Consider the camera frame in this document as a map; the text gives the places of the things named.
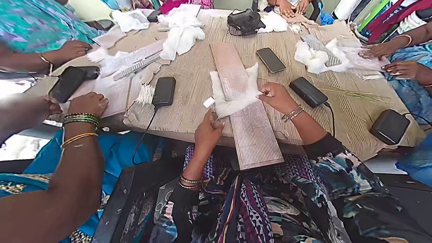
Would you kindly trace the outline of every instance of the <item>blue cloth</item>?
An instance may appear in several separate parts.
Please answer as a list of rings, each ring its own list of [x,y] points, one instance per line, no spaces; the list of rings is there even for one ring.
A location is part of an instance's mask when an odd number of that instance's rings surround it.
[[[128,132],[124,135],[100,132],[98,141],[105,159],[105,172],[102,184],[102,198],[110,195],[123,168],[133,166],[132,156],[142,137],[142,133]],[[41,174],[50,177],[56,170],[60,161],[63,142],[63,131],[58,131],[53,139],[48,142],[38,153],[33,162],[22,175],[0,174],[0,182],[25,184],[22,192],[43,190],[48,188],[49,180],[37,180],[26,177],[30,174]],[[147,134],[140,144],[135,155],[135,161],[152,161],[156,149],[163,147],[163,138]],[[0,190],[0,198],[11,193]],[[83,226],[79,228],[83,233],[92,236],[98,225],[101,213],[94,214]]]
[[[417,61],[417,63],[432,69],[432,44],[397,50],[389,56],[389,61],[392,63],[397,61]],[[387,73],[384,73],[384,75],[411,113],[432,121],[432,99],[425,87],[415,80],[398,80]],[[416,116],[414,118],[421,125],[427,124],[421,118]]]
[[[412,178],[432,187],[432,134],[411,154],[396,163],[396,167],[407,172]]]

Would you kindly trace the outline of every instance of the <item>power bank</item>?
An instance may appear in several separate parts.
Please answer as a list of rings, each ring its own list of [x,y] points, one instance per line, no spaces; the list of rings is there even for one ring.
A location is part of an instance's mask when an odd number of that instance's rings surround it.
[[[387,145],[400,142],[411,121],[394,110],[383,111],[369,130]]]
[[[292,81],[289,84],[289,87],[312,108],[315,108],[328,100],[327,96],[303,77]]]
[[[152,104],[154,106],[170,106],[174,101],[175,78],[160,77],[155,88]]]

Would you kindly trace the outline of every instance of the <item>black cable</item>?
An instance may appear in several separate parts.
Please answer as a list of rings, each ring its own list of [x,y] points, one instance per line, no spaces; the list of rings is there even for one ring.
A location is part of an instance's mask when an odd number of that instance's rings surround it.
[[[331,105],[328,102],[324,102],[324,105],[327,106],[328,108],[330,108],[331,111],[331,119],[333,120],[333,137],[336,133],[335,128],[334,128],[334,112],[333,109],[331,108]]]
[[[138,147],[140,146],[141,142],[143,141],[144,136],[147,134],[147,131],[149,130],[150,125],[152,124],[153,119],[155,118],[155,116],[156,116],[156,112],[157,112],[158,110],[159,110],[159,106],[155,106],[155,112],[153,113],[153,117],[152,117],[152,119],[150,120],[149,125],[148,125],[147,128],[146,128],[146,131],[144,132],[143,136],[141,137],[140,141],[138,142],[137,147],[135,148],[135,151],[133,152],[133,156],[132,156],[132,164],[134,164],[134,165],[137,165],[137,164],[141,164],[141,163],[142,163],[142,162],[135,163],[135,154],[137,153],[137,151],[138,151]]]
[[[415,115],[416,117],[418,117],[418,118],[424,120],[426,123],[428,123],[429,126],[432,126],[432,122],[430,122],[428,119],[426,119],[426,118],[424,118],[424,117],[422,117],[422,116],[420,116],[420,115],[417,115],[417,114],[414,114],[414,113],[410,113],[410,112],[405,113],[405,114],[402,114],[402,115],[403,115],[403,116],[406,116],[406,115]]]

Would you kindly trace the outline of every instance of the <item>table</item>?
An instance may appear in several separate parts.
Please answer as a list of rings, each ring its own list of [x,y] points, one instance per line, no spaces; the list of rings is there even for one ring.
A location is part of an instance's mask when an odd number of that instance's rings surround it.
[[[255,52],[257,49],[264,47],[271,47],[282,62],[286,64],[286,71],[276,74],[269,73],[264,65],[260,65],[259,86],[271,81],[282,83],[288,87],[291,80],[297,77],[305,77],[318,88],[338,87],[344,90],[372,92],[385,96],[385,102],[370,102],[339,95],[335,92],[324,92],[329,97],[329,103],[335,112],[336,138],[341,140],[347,148],[356,152],[360,159],[369,159],[382,148],[395,148],[395,146],[389,147],[383,144],[368,131],[379,114],[386,109],[394,109],[400,113],[407,112],[405,105],[384,78],[369,81],[368,83],[362,80],[363,75],[378,74],[378,72],[351,70],[344,73],[332,71],[321,74],[308,73],[303,64],[293,59],[294,45],[300,40],[299,35],[287,31],[247,37],[231,36],[226,30],[226,16],[230,12],[228,10],[201,10],[198,18],[206,24],[204,28],[206,38],[203,41],[197,41],[188,53],[177,56],[176,60],[170,65],[162,66],[160,71],[152,78],[151,84],[154,85],[159,77],[173,76],[177,80],[177,86],[174,104],[158,111],[153,124],[150,126],[150,133],[182,141],[194,141],[194,131],[202,122],[202,118],[207,111],[202,103],[212,93],[208,73],[216,70],[209,44],[213,41],[223,41],[231,42],[236,46],[246,68],[259,61]],[[346,39],[344,41],[350,40],[358,43],[358,40],[344,22],[336,22],[331,26],[319,26],[303,22],[302,28],[304,32],[315,34],[317,38],[325,43],[340,36]],[[156,33],[154,30],[154,27],[151,27],[148,30],[140,31],[139,35],[129,33],[125,39],[119,41],[116,46],[110,49],[110,54],[120,50],[133,51],[145,46],[154,38],[163,38],[163,33]],[[86,66],[95,64],[86,58],[78,58],[61,67],[56,73],[60,74],[69,65]],[[53,83],[52,78],[48,79],[48,81],[41,80],[29,92],[46,94]],[[318,107],[312,109],[292,90],[288,90],[293,98],[305,107],[308,113],[327,131],[331,131],[331,115],[327,108]],[[290,123],[283,123],[280,120],[282,116],[280,112],[275,111],[268,105],[265,105],[265,109],[269,115],[275,136],[280,142],[281,150],[285,153],[303,153],[304,151],[300,146],[302,141],[294,126]],[[121,113],[103,119],[102,124],[121,130],[142,131],[143,128],[147,127],[152,112],[152,106],[143,107],[134,103],[126,113],[127,117],[124,121],[124,113]],[[423,131],[413,119],[412,121],[400,145],[414,146],[424,138]],[[234,146],[229,118],[219,144]]]

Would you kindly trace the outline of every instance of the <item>hand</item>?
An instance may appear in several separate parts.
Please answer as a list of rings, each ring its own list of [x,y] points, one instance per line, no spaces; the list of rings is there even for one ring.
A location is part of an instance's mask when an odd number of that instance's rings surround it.
[[[194,155],[201,156],[207,161],[216,143],[219,141],[225,123],[214,124],[212,109],[204,116],[203,122],[195,130],[195,152]]]
[[[0,128],[18,133],[41,124],[48,116],[60,114],[57,100],[25,93],[12,94],[0,99]]]
[[[287,0],[276,0],[276,6],[279,6],[281,15],[285,15],[287,18],[295,17],[295,7]]]
[[[308,10],[308,6],[309,6],[310,1],[309,0],[301,0],[299,5],[297,6],[298,14],[305,14],[306,11]]]
[[[398,61],[383,67],[383,70],[395,78],[417,80],[421,85],[430,85],[432,70],[416,61]]]
[[[44,52],[42,56],[54,65],[62,65],[72,59],[86,55],[90,49],[92,46],[88,43],[67,41],[60,49]]]
[[[264,84],[260,91],[263,95],[257,96],[258,99],[264,101],[285,115],[298,107],[298,104],[282,84],[269,82]]]
[[[102,94],[90,92],[74,98],[70,102],[69,114],[72,113],[89,113],[101,116],[108,105],[108,99]]]

